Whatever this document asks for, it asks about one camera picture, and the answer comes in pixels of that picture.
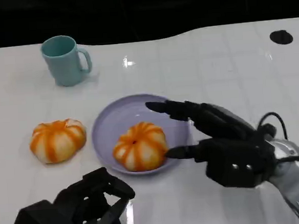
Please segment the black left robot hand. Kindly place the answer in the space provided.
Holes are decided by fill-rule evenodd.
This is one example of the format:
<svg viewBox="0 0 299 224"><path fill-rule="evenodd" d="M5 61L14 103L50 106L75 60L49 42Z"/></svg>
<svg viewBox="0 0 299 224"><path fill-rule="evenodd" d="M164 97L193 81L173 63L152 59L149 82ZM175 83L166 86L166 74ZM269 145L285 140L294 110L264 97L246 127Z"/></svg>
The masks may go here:
<svg viewBox="0 0 299 224"><path fill-rule="evenodd" d="M14 224L121 224L120 216L135 191L105 167L61 190L53 202L22 208Z"/></svg>

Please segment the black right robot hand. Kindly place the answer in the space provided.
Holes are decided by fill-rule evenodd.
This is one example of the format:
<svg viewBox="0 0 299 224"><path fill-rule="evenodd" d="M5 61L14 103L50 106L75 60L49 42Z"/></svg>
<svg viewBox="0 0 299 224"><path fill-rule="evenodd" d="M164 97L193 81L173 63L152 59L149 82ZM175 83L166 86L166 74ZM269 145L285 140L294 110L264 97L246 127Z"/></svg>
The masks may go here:
<svg viewBox="0 0 299 224"><path fill-rule="evenodd" d="M266 141L276 135L271 124L255 129L229 110L208 103L167 100L145 105L173 120L192 120L197 130L209 136L197 145L170 148L167 158L206 162L206 176L228 188L253 188L272 175L275 148Z"/></svg>

